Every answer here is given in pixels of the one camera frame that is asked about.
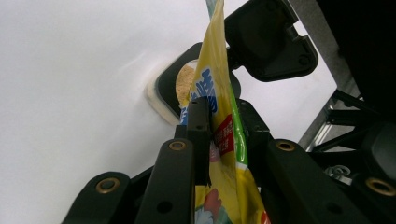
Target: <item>plastic packaging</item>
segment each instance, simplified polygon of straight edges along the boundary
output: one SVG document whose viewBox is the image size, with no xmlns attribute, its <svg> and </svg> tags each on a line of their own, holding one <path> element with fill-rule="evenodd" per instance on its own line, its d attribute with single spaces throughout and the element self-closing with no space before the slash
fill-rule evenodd
<svg viewBox="0 0 396 224">
<path fill-rule="evenodd" d="M 189 100 L 198 97 L 207 97 L 212 115 L 212 185 L 195 187 L 195 223 L 269 223 L 248 169 L 245 136 L 229 79 L 223 5 L 223 0 L 216 3 L 190 94 L 181 104 L 181 124 L 187 122 Z"/>
</svg>

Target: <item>chip bag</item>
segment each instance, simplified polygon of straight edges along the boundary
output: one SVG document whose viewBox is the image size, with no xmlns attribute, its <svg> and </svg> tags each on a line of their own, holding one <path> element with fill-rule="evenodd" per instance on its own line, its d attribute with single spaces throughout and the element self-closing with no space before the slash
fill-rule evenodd
<svg viewBox="0 0 396 224">
<path fill-rule="evenodd" d="M 211 186 L 195 187 L 195 223 L 269 223 L 248 169 L 245 136 L 229 78 L 224 1 L 218 0 L 205 33 L 190 94 L 181 104 L 187 124 L 190 100 L 207 97 L 214 135 L 210 147 Z"/>
</svg>

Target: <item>screw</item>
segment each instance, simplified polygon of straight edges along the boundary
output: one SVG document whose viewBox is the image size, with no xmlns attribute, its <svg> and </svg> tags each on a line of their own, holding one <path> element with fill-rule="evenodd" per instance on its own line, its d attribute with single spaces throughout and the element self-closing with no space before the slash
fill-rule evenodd
<svg viewBox="0 0 396 224">
<path fill-rule="evenodd" d="M 284 151 L 293 151 L 295 149 L 295 146 L 292 145 L 289 142 L 284 142 L 284 141 L 280 141 L 276 143 L 277 148 L 279 148 L 280 150 L 284 150 Z"/>
<path fill-rule="evenodd" d="M 102 194 L 110 193 L 120 186 L 120 181 L 116 177 L 109 177 L 101 180 L 96 185 L 96 191 Z"/>
<path fill-rule="evenodd" d="M 381 179 L 370 177 L 366 179 L 366 185 L 369 189 L 384 196 L 396 196 L 396 189 L 391 184 Z"/>
<path fill-rule="evenodd" d="M 169 148 L 175 151 L 180 151 L 183 150 L 184 148 L 186 148 L 186 144 L 184 142 L 181 141 L 175 141 L 172 142 L 171 144 L 169 144 Z"/>
</svg>

